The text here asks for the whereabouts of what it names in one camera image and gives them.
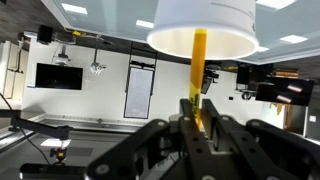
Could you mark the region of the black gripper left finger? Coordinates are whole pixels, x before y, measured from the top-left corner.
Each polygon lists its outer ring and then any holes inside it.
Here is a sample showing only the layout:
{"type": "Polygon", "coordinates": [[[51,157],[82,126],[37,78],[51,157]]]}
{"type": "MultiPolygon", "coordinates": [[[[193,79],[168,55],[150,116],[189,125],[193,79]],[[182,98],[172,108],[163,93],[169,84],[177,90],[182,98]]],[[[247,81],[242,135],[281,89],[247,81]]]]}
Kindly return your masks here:
{"type": "Polygon", "coordinates": [[[89,180],[143,180],[171,153],[180,158],[161,180],[204,180],[212,176],[211,151],[199,131],[188,99],[180,100],[176,121],[154,119],[91,162],[89,180]]]}

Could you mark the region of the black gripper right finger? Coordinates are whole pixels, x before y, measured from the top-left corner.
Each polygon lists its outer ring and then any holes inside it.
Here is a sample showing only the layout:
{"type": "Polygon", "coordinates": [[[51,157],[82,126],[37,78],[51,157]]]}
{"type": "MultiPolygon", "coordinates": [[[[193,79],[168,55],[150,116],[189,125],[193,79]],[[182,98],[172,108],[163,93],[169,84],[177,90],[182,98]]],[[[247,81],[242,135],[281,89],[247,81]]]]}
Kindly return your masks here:
{"type": "Polygon", "coordinates": [[[202,101],[202,122],[216,152],[230,152],[258,180],[320,180],[320,146],[259,119],[245,125],[202,101]]]}

